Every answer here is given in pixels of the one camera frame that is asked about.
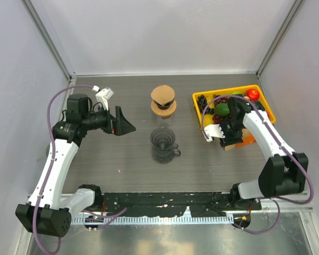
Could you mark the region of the grey plastic measuring cup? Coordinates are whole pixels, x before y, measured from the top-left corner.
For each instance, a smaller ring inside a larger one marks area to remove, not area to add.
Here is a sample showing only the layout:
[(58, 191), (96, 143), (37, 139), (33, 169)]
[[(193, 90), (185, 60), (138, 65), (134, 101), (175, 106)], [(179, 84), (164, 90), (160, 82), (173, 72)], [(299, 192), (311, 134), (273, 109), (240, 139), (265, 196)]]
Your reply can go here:
[(174, 157), (179, 156), (181, 156), (181, 150), (179, 149), (179, 145), (176, 143), (169, 148), (152, 146), (152, 158), (161, 164), (168, 163)]

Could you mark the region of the brown paper coffee filter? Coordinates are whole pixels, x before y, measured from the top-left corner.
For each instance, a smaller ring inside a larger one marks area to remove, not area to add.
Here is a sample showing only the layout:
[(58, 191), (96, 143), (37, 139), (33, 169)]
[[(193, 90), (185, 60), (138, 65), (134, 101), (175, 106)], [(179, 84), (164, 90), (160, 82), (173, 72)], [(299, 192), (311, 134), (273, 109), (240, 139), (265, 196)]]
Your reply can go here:
[(152, 100), (160, 104), (165, 104), (175, 98), (175, 91), (168, 85), (161, 85), (156, 87), (150, 94)]

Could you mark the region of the grey plastic dripper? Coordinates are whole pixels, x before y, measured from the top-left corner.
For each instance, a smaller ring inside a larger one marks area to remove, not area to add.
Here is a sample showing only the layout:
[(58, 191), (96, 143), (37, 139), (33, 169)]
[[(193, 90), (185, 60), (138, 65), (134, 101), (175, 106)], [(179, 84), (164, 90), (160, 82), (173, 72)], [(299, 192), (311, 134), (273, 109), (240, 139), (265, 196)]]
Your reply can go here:
[(166, 127), (155, 129), (150, 135), (152, 152), (162, 152), (170, 149), (176, 149), (175, 135), (173, 131)]

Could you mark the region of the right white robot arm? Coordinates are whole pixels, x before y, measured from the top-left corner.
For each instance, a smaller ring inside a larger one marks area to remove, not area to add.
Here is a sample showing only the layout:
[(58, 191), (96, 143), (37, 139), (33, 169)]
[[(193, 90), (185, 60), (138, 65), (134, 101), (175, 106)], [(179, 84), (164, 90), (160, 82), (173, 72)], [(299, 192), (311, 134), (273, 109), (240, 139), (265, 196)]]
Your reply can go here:
[(278, 134), (263, 105), (242, 96), (228, 98), (231, 118), (221, 123), (221, 146), (242, 142), (242, 131), (248, 129), (262, 150), (266, 164), (259, 177), (233, 186), (230, 204), (242, 209), (253, 198), (271, 198), (302, 193), (305, 188), (308, 158), (296, 153)]

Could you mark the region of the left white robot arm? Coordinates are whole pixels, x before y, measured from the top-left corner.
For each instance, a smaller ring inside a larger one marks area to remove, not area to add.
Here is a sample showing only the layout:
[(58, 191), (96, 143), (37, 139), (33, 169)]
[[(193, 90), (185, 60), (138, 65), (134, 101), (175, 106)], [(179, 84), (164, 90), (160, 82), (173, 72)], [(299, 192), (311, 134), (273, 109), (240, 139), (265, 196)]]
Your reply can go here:
[(26, 204), (19, 204), (15, 214), (31, 233), (64, 237), (71, 219), (88, 208), (98, 211), (104, 197), (99, 186), (83, 184), (65, 200), (61, 200), (64, 181), (83, 138), (89, 131), (101, 129), (107, 134), (125, 135), (136, 130), (116, 106), (113, 116), (102, 95), (97, 100), (103, 106), (94, 110), (85, 94), (72, 94), (67, 99), (65, 119), (52, 128), (53, 141), (38, 184)]

